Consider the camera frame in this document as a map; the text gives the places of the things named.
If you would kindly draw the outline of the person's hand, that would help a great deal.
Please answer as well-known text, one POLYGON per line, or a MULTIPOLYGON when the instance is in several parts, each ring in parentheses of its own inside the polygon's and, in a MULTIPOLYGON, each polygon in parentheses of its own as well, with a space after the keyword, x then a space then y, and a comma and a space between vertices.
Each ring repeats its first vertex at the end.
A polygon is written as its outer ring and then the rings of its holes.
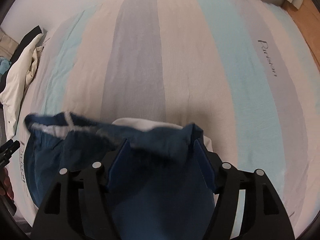
POLYGON ((14 200, 12 184, 8 175, 8 170, 5 167, 1 169, 1 183, 2 186, 0 188, 0 195, 8 196, 11 200, 14 200))

